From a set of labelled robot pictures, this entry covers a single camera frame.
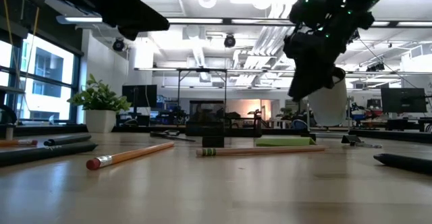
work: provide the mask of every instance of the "wooden table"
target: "wooden table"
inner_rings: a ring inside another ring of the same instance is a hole
[[[93,134],[92,140],[100,144],[94,152],[0,168],[0,223],[432,222],[432,177],[372,158],[380,152],[431,158],[429,145],[363,138],[384,148],[350,148],[340,139],[318,139],[330,149],[197,158],[199,141],[176,142],[148,157],[88,171],[85,162],[95,156],[166,142],[131,133]],[[225,145],[253,142],[227,138]]]

